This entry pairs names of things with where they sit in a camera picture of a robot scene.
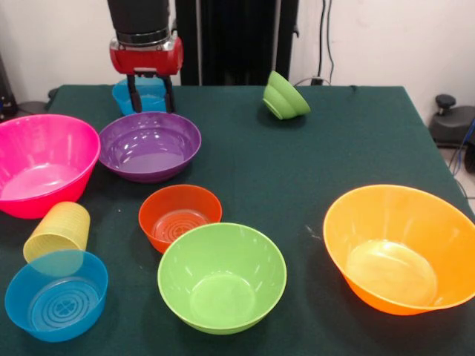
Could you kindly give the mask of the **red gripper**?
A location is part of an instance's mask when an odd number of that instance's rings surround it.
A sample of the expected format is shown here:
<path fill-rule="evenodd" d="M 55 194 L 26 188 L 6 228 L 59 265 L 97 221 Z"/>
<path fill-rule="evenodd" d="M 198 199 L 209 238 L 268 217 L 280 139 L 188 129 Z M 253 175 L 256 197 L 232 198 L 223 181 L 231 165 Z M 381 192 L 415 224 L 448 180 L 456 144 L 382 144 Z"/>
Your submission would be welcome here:
<path fill-rule="evenodd" d="M 170 76 L 176 75 L 183 66 L 184 49 L 180 37 L 173 35 L 167 42 L 151 47 L 126 47 L 117 39 L 112 39 L 109 53 L 115 70 L 127 75 L 131 106 L 136 113 L 142 111 L 142 103 L 135 84 L 135 74 L 143 73 L 161 76 L 166 90 L 166 112 L 175 112 L 173 84 Z"/>

